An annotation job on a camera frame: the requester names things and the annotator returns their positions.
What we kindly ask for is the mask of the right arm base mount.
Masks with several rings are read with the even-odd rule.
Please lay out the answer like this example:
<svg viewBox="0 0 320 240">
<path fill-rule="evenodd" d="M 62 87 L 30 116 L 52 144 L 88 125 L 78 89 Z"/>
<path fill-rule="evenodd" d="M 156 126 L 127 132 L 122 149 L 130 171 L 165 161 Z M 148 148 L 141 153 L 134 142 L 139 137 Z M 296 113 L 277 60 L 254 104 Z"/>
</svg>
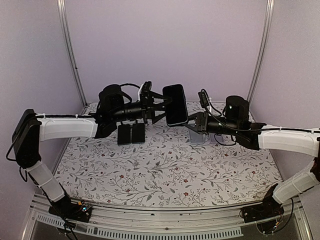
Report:
<svg viewBox="0 0 320 240">
<path fill-rule="evenodd" d="M 244 219 L 245 223 L 255 222 L 268 219 L 284 214 L 284 208 L 281 203 L 273 199 L 273 192 L 277 187 L 274 184 L 264 195 L 262 203 L 251 206 L 245 206 L 240 209 L 239 216 Z"/>
</svg>

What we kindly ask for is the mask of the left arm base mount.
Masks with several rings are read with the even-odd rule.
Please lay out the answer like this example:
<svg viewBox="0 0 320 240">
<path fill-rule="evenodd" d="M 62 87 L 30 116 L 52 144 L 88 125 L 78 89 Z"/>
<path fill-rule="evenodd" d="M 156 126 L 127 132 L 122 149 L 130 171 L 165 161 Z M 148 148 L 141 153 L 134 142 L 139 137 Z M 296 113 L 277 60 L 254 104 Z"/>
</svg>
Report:
<svg viewBox="0 0 320 240">
<path fill-rule="evenodd" d="M 47 198 L 50 203 L 49 213 L 59 216 L 63 220 L 75 220 L 88 223 L 92 215 L 92 205 L 83 200 L 77 203 L 72 202 L 68 195 L 65 195 L 57 202 Z"/>
</svg>

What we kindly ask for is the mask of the light blue silicone phone case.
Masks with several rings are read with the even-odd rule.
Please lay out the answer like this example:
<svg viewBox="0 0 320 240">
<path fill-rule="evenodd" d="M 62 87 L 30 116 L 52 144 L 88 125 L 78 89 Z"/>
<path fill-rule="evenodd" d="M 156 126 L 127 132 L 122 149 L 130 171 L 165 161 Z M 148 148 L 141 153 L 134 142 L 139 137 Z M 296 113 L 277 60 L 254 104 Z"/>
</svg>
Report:
<svg viewBox="0 0 320 240">
<path fill-rule="evenodd" d="M 193 145 L 199 145 L 205 142 L 204 136 L 200 133 L 194 132 L 189 129 L 188 134 L 189 134 L 189 142 Z"/>
</svg>

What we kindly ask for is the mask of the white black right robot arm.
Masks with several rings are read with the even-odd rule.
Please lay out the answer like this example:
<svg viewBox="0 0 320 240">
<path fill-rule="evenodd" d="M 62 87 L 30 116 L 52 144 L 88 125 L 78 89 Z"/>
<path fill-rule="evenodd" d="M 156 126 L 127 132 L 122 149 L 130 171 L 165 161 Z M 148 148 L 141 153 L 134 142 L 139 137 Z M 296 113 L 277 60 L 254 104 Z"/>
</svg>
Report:
<svg viewBox="0 0 320 240">
<path fill-rule="evenodd" d="M 320 130 L 274 126 L 249 120 L 250 104 L 241 96 L 231 95 L 219 115 L 207 93 L 201 90 L 199 101 L 203 112 L 189 116 L 195 120 L 192 131 L 198 134 L 220 134 L 235 138 L 249 150 L 269 150 L 284 180 L 273 185 L 263 197 L 258 213 L 269 218 L 287 200 L 303 194 L 320 183 Z"/>
</svg>

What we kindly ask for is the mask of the lilac silicone phone case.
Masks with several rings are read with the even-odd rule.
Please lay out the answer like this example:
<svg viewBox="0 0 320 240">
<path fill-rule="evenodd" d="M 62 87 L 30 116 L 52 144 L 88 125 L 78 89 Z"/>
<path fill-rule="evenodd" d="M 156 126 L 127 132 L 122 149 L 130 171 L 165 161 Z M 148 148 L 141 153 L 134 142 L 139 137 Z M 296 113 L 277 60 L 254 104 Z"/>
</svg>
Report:
<svg viewBox="0 0 320 240">
<path fill-rule="evenodd" d="M 212 144 L 223 144 L 224 139 L 221 134 L 216 134 L 216 133 L 210 133 L 209 134 L 209 141 Z"/>
</svg>

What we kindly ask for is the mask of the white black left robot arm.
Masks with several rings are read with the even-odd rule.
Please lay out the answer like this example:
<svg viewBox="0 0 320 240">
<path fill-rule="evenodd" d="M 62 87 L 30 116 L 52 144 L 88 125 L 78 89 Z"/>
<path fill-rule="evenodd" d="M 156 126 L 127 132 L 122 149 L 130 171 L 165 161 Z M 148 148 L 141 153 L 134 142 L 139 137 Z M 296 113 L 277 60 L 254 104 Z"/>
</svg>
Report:
<svg viewBox="0 0 320 240">
<path fill-rule="evenodd" d="M 144 143 L 144 125 L 161 120 L 172 103 L 171 97 L 152 91 L 149 81 L 139 86 L 137 101 L 122 88 L 121 84 L 106 86 L 98 94 L 95 112 L 88 115 L 45 115 L 27 109 L 12 134 L 7 154 L 14 153 L 14 158 L 7 155 L 6 159 L 25 171 L 63 217 L 74 213 L 75 204 L 42 161 L 41 147 L 71 138 L 104 139 L 114 131 L 119 145 Z"/>
</svg>

